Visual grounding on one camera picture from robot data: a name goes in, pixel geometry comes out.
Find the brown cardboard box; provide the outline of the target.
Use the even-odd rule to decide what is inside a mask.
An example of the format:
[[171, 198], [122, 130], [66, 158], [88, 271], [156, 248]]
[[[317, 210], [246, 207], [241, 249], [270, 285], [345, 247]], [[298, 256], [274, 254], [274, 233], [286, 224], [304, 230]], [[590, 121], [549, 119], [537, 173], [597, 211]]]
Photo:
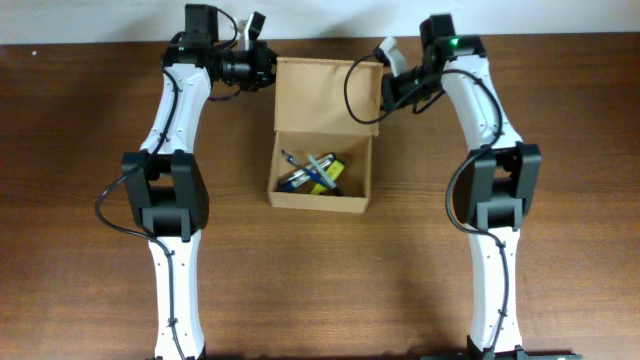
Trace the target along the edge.
[[[379, 115], [381, 77], [379, 63], [280, 57], [275, 84], [275, 142], [267, 195], [276, 208], [347, 213], [366, 211], [371, 197], [372, 146], [378, 126], [354, 120]], [[297, 170], [283, 156], [291, 154], [308, 166], [309, 158], [327, 156], [345, 165], [335, 182], [342, 194], [312, 192], [307, 181], [290, 192], [285, 183]]]

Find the blue ballpoint pen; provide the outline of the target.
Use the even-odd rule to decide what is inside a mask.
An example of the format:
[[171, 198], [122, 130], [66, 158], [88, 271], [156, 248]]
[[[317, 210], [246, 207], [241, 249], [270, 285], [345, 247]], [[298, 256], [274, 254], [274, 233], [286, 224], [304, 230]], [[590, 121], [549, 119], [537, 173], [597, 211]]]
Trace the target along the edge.
[[327, 184], [324, 182], [323, 178], [317, 171], [308, 169], [306, 166], [299, 164], [295, 160], [294, 156], [286, 152], [285, 150], [282, 150], [281, 154], [289, 164], [293, 165], [296, 169], [303, 171], [306, 175], [309, 176], [311, 180], [322, 186], [327, 186]]

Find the blue whiteboard marker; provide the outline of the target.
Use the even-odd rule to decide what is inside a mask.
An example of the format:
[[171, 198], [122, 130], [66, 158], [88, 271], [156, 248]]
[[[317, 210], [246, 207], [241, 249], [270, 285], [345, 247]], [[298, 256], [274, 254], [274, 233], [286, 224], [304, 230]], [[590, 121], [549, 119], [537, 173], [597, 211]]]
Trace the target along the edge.
[[[324, 169], [326, 169], [333, 160], [336, 160], [335, 155], [333, 153], [329, 153], [328, 155], [321, 157], [317, 161]], [[305, 166], [308, 169], [316, 171], [316, 168], [310, 162]], [[308, 182], [317, 184], [316, 182], [311, 180], [309, 176], [306, 175], [303, 171], [296, 169], [290, 175], [285, 176], [278, 182], [278, 189], [284, 192], [294, 192]]]

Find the yellow highlighter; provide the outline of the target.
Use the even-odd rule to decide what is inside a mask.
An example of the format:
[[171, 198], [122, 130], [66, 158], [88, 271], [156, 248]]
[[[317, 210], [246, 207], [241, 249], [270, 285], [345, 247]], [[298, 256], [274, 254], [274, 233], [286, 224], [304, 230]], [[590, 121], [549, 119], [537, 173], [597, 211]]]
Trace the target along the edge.
[[[336, 180], [344, 171], [346, 165], [340, 160], [334, 160], [326, 169], [324, 169], [324, 173], [326, 177], [323, 177], [324, 180], [329, 179], [332, 181], [334, 188], [331, 189], [332, 193], [336, 196], [343, 196], [343, 191], [337, 185]], [[310, 191], [311, 195], [321, 195], [328, 192], [328, 188], [323, 185], [316, 184]]]

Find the silver black marker pen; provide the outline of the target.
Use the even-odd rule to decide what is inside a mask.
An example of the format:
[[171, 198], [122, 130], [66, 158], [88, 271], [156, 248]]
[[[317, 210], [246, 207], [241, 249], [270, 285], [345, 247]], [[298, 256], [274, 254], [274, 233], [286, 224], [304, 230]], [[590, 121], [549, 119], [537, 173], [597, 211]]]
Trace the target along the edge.
[[[311, 155], [308, 155], [307, 158], [310, 161], [310, 163], [316, 168], [316, 171], [321, 175], [321, 177], [322, 178], [326, 177], [326, 174], [324, 173], [324, 168], [318, 163], [318, 161], [314, 157], [312, 157]], [[331, 191], [331, 189], [334, 188], [334, 185], [332, 184], [331, 180], [326, 179], [326, 180], [324, 180], [324, 182], [327, 184], [327, 186], [325, 186], [325, 187], [328, 188], [328, 190]]]

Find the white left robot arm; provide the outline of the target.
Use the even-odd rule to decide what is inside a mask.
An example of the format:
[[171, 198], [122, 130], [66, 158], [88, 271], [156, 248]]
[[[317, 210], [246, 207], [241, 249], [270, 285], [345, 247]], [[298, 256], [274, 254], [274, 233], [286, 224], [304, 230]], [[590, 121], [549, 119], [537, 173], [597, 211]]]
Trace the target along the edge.
[[185, 28], [161, 59], [163, 91], [152, 128], [122, 172], [134, 223], [147, 239], [155, 271], [156, 359], [203, 359], [206, 341], [198, 310], [197, 259], [209, 217], [209, 197], [194, 148], [202, 110], [215, 83], [255, 92], [275, 81], [277, 55], [260, 40], [265, 17], [231, 22], [220, 41], [221, 9], [185, 7]]

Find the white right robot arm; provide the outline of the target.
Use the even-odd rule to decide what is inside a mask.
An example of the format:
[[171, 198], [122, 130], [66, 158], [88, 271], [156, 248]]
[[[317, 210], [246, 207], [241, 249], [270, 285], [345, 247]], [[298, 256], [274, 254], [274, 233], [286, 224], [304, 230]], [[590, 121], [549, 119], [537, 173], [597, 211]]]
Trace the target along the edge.
[[477, 35], [456, 33], [449, 14], [420, 25], [422, 63], [408, 68], [395, 46], [381, 52], [392, 72], [382, 80], [382, 108], [420, 113], [446, 95], [459, 119], [466, 159], [445, 193], [445, 211], [468, 237], [473, 266], [471, 359], [526, 359], [517, 320], [516, 251], [530, 211], [541, 152], [511, 125], [491, 80], [487, 51]]

